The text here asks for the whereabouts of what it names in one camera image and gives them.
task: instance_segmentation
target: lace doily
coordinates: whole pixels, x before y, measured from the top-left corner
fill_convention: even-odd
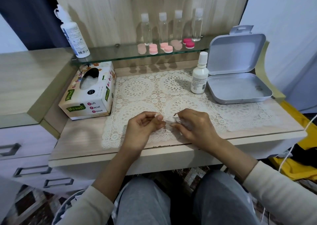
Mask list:
[[[207,112],[217,132],[237,131],[278,123],[276,116],[262,102],[223,105],[214,101],[209,90],[203,94],[190,91],[192,69],[118,77],[111,115],[106,117],[104,148],[119,147],[128,120],[143,111],[167,116],[191,108]],[[149,142],[177,139],[180,133],[160,129]]]

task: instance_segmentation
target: black circle label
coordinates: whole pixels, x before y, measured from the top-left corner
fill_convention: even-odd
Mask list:
[[[89,91],[87,92],[88,95],[91,95],[91,94],[94,94],[94,93],[95,93],[95,90],[89,90]]]

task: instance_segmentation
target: thigh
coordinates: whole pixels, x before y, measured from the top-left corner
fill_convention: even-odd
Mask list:
[[[169,225],[170,198],[151,180],[133,178],[123,191],[116,225]]]
[[[194,195],[193,213],[202,225],[260,224],[248,194],[222,171],[203,177]]]

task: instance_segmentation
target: tissue box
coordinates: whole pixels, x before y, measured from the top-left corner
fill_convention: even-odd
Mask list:
[[[115,83],[112,62],[83,65],[71,81],[59,107],[72,120],[108,116]]]

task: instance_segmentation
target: sleeve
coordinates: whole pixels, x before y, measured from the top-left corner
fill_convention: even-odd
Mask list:
[[[258,162],[244,187],[283,224],[317,224],[317,195]]]
[[[57,225],[105,225],[112,210],[113,203],[96,188],[89,186]]]

